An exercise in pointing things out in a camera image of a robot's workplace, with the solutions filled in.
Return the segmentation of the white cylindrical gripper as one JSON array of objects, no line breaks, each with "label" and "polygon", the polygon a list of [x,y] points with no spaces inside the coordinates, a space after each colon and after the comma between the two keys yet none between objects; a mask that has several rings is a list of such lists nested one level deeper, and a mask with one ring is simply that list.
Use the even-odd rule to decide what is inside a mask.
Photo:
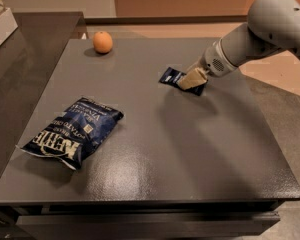
[{"label": "white cylindrical gripper", "polygon": [[203,55],[188,67],[188,73],[184,75],[177,85],[182,90],[205,84],[208,76],[224,77],[237,69],[224,54],[221,41],[215,41],[206,48]]}]

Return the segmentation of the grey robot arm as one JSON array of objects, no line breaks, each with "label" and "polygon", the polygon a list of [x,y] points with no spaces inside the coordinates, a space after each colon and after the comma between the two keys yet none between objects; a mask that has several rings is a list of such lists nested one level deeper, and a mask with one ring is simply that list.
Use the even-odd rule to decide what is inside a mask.
[{"label": "grey robot arm", "polygon": [[210,76],[223,77],[239,66],[285,50],[300,60],[300,4],[296,0],[255,0],[247,21],[206,48],[177,81],[188,90]]}]

